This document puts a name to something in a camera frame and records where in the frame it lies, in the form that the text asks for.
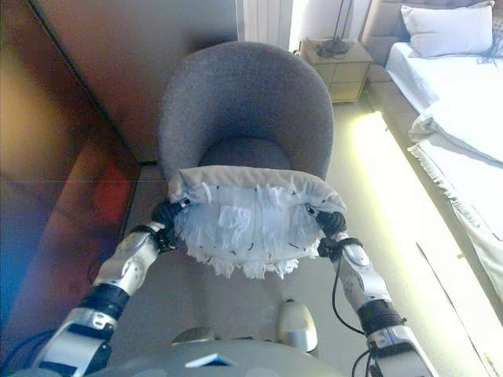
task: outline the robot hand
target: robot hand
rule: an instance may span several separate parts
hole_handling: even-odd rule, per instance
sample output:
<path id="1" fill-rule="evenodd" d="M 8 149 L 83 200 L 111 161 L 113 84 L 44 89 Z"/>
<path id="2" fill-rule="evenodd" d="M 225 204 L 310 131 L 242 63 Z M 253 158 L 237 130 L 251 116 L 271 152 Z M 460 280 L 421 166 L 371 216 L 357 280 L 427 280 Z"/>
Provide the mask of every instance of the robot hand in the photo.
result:
<path id="1" fill-rule="evenodd" d="M 161 203 L 154 222 L 134 228 L 100 268 L 90 291 L 35 359 L 35 368 L 80 377 L 108 363 L 108 345 L 130 296 L 143 284 L 159 254 L 175 248 L 172 218 L 189 202 Z"/>
<path id="2" fill-rule="evenodd" d="M 316 215 L 325 235 L 320 242 L 320 256 L 330 258 L 340 279 L 347 301 L 358 314 L 367 346 L 375 362 L 373 377 L 437 377 L 426 353 L 412 330 L 404 325 L 395 310 L 383 278 L 376 273 L 362 243 L 344 230 L 342 214 Z"/>

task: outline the cabinet door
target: cabinet door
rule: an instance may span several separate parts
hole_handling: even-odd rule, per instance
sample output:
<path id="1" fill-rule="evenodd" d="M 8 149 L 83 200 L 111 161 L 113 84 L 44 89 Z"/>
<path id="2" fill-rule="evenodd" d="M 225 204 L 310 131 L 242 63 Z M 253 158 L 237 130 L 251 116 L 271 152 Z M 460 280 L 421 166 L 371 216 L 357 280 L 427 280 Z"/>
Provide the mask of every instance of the cabinet door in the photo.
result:
<path id="1" fill-rule="evenodd" d="M 328 85 L 332 81 L 333 72 L 336 70 L 336 66 L 334 64 L 316 64 L 314 69 L 316 69 L 323 78 L 323 81 Z"/>
<path id="2" fill-rule="evenodd" d="M 332 82 L 363 82 L 368 68 L 369 63 L 340 63 L 336 65 Z"/>
<path id="3" fill-rule="evenodd" d="M 361 82 L 341 82 L 330 85 L 330 97 L 333 102 L 350 102 L 358 99 Z"/>

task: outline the chair backrest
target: chair backrest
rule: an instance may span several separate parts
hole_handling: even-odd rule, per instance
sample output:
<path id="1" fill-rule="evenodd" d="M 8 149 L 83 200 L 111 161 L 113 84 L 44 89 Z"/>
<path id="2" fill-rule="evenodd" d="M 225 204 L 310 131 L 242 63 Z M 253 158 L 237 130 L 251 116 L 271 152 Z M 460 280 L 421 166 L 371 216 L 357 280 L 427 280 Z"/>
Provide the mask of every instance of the chair backrest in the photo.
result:
<path id="1" fill-rule="evenodd" d="M 161 105 L 158 149 L 166 179 L 198 166 L 228 137 L 277 143 L 294 170 L 325 178 L 332 151 L 332 103 L 299 57 L 253 42 L 228 42 L 185 58 Z"/>

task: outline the white fabric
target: white fabric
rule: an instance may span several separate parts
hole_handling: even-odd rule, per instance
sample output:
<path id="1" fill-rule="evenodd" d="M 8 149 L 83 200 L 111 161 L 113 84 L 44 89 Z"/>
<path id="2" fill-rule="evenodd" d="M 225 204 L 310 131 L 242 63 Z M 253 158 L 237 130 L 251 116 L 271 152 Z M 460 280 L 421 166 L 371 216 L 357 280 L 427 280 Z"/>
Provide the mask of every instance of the white fabric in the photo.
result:
<path id="1" fill-rule="evenodd" d="M 170 200 L 190 200 L 174 220 L 188 254 L 230 277 L 266 271 L 281 278 L 297 258 L 316 257 L 321 230 L 311 207 L 345 212 L 339 195 L 313 175 L 250 167 L 197 167 L 180 170 L 170 181 Z"/>
<path id="2" fill-rule="evenodd" d="M 409 149 L 449 197 L 503 300 L 503 165 L 432 134 Z"/>
<path id="3" fill-rule="evenodd" d="M 438 132 L 454 144 L 503 163 L 501 89 L 492 82 L 477 82 L 466 88 L 466 93 L 472 95 L 454 92 L 436 101 L 413 123 L 411 140 L 419 141 Z"/>
<path id="4" fill-rule="evenodd" d="M 391 47 L 386 69 L 396 86 L 421 113 L 440 98 L 452 92 L 480 96 L 468 88 L 493 82 L 503 86 L 503 60 L 479 64 L 478 57 L 440 57 L 423 59 L 418 57 L 409 43 L 395 43 Z"/>
<path id="5" fill-rule="evenodd" d="M 402 5 L 413 49 L 422 57 L 483 53 L 493 44 L 492 6 L 423 9 Z"/>

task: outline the sunlight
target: sunlight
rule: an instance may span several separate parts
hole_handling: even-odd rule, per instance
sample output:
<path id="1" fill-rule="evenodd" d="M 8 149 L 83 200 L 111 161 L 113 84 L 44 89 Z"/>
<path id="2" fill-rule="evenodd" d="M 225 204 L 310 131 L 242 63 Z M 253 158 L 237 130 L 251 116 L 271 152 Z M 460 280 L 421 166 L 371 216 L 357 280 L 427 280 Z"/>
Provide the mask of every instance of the sunlight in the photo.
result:
<path id="1" fill-rule="evenodd" d="M 379 112 L 354 121 L 353 143 L 362 173 L 372 188 L 393 237 L 405 253 L 419 245 L 453 302 L 486 369 L 502 373 L 503 328 L 473 271 L 434 203 L 424 190 Z M 409 279 L 420 276 L 408 276 Z M 422 289 L 431 289 L 425 284 Z"/>

